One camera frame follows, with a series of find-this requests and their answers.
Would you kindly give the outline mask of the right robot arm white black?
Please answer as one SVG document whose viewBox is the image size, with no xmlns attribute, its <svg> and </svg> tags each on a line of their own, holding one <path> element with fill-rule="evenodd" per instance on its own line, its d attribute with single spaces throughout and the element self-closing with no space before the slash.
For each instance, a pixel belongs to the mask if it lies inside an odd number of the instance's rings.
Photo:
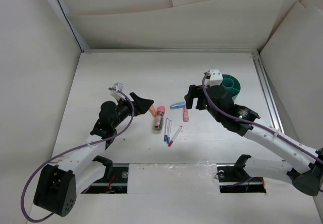
<svg viewBox="0 0 323 224">
<path fill-rule="evenodd" d="M 298 191 L 317 196 L 322 186 L 322 149 L 307 147 L 261 122 L 255 111 L 234 104 L 223 86 L 190 85 L 184 99 L 188 109 L 207 110 L 225 129 L 254 141 L 281 158 L 262 160 L 243 154 L 233 165 L 218 167 L 220 182 L 236 187 L 254 178 L 269 178 L 291 184 Z"/>
</svg>

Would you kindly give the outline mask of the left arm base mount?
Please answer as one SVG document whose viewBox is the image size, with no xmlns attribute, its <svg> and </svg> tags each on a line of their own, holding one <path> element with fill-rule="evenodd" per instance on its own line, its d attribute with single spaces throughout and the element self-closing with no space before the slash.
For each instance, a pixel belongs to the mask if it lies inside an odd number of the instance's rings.
<svg viewBox="0 0 323 224">
<path fill-rule="evenodd" d="M 105 167 L 104 175 L 83 190 L 82 194 L 127 194 L 128 163 L 113 163 L 103 156 L 97 156 L 93 161 Z"/>
</svg>

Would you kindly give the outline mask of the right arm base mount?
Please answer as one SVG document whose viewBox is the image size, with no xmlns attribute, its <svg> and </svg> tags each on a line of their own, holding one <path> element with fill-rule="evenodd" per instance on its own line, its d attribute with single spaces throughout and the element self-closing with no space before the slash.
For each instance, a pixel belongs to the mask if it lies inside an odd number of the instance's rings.
<svg viewBox="0 0 323 224">
<path fill-rule="evenodd" d="M 234 164 L 218 164 L 214 179 L 219 182 L 221 193 L 266 193 L 264 179 L 251 177 L 244 170 L 251 156 L 241 155 Z"/>
</svg>

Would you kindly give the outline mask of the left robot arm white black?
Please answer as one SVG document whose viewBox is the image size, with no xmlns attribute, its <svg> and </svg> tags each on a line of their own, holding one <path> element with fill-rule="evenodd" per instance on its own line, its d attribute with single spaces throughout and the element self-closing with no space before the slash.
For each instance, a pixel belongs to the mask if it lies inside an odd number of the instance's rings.
<svg viewBox="0 0 323 224">
<path fill-rule="evenodd" d="M 127 117 L 143 115 L 153 105 L 131 92 L 129 96 L 112 90 L 116 102 L 106 101 L 100 107 L 98 120 L 83 145 L 66 151 L 57 164 L 47 163 L 41 170 L 33 203 L 53 214 L 66 216 L 78 194 L 93 182 L 107 182 L 112 177 L 112 161 L 101 157 L 120 135 L 116 128 Z"/>
</svg>

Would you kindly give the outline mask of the red cap white marker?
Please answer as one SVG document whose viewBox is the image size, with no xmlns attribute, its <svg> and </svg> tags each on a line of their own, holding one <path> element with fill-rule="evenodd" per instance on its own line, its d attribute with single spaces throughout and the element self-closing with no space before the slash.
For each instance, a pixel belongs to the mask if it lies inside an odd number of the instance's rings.
<svg viewBox="0 0 323 224">
<path fill-rule="evenodd" d="M 178 135 L 180 134 L 180 132 L 182 131 L 182 126 L 180 126 L 177 131 L 175 132 L 175 134 L 173 135 L 173 137 L 171 138 L 170 142 L 168 143 L 168 147 L 171 147 L 171 145 L 174 143 L 174 141 L 176 140 L 176 138 L 178 137 Z"/>
</svg>

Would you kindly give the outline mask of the pink correction tape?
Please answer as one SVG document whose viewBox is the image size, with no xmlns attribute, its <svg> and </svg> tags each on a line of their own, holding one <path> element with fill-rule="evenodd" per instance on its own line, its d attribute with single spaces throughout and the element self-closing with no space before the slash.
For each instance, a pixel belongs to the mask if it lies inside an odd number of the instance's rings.
<svg viewBox="0 0 323 224">
<path fill-rule="evenodd" d="M 188 110 L 186 107 L 183 107 L 183 122 L 188 122 L 188 121 L 189 121 Z"/>
</svg>

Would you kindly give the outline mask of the blue translucent stapler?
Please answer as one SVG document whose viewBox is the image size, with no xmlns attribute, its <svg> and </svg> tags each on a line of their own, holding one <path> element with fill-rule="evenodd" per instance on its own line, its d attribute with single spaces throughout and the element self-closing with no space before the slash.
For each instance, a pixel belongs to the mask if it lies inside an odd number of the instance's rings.
<svg viewBox="0 0 323 224">
<path fill-rule="evenodd" d="M 184 108 L 185 106 L 186 106 L 186 102 L 181 101 L 181 102 L 171 104 L 170 109 L 179 109 L 179 108 Z"/>
</svg>

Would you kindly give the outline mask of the pink cap glue bottle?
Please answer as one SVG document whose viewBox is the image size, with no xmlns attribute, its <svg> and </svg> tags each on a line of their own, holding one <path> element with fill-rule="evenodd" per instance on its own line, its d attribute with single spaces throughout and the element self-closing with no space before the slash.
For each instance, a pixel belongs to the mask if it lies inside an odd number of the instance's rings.
<svg viewBox="0 0 323 224">
<path fill-rule="evenodd" d="M 159 106 L 156 110 L 155 122 L 153 125 L 153 129 L 156 131 L 161 131 L 164 127 L 164 115 L 165 115 L 165 107 Z"/>
</svg>

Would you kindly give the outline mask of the orange eraser stick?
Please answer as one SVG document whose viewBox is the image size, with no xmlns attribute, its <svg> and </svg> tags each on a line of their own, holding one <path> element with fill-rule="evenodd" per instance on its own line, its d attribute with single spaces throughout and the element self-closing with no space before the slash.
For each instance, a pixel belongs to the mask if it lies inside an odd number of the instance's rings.
<svg viewBox="0 0 323 224">
<path fill-rule="evenodd" d="M 149 108 L 149 111 L 151 112 L 151 114 L 156 117 L 157 113 L 156 113 L 156 110 L 154 108 L 154 106 L 152 105 L 150 108 Z"/>
</svg>

